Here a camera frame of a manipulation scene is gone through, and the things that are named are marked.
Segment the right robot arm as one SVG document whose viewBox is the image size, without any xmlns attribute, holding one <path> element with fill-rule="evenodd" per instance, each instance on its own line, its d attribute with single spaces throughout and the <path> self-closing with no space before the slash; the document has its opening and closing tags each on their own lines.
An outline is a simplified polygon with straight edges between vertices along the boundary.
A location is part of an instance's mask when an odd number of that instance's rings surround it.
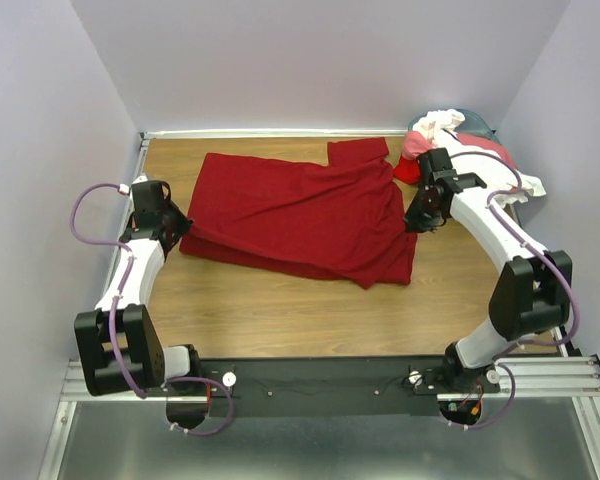
<svg viewBox="0 0 600 480">
<path fill-rule="evenodd" d="M 407 209 L 406 230 L 433 231 L 450 218 L 472 234 L 499 271 L 486 319 L 446 348 L 436 373 L 443 386 L 460 392 L 518 346 L 556 345 L 538 336 L 575 320 L 578 309 L 571 258 L 524 232 L 483 187 L 455 192 L 442 182 L 421 186 Z"/>
</svg>

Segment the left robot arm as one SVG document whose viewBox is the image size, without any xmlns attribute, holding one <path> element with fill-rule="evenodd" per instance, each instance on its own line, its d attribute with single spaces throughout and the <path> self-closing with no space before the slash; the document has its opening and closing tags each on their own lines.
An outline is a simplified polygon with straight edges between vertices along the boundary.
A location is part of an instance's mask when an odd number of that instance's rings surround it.
<svg viewBox="0 0 600 480">
<path fill-rule="evenodd" d="M 148 301 L 170 250 L 191 226 L 175 207 L 132 215 L 118 241 L 115 273 L 92 311 L 77 315 L 74 332 L 89 393 L 133 391 L 141 398 L 164 382 L 181 395 L 202 380 L 192 346 L 164 348 L 148 312 Z"/>
</svg>

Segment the dark red t shirt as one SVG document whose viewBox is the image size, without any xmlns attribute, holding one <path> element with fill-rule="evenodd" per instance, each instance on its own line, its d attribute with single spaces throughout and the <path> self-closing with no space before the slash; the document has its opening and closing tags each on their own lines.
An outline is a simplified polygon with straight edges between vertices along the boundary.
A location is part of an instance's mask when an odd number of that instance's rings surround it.
<svg viewBox="0 0 600 480">
<path fill-rule="evenodd" d="M 408 285 L 417 237 L 388 154 L 382 138 L 330 142 L 327 165 L 209 153 L 180 250 L 364 289 Z"/>
</svg>

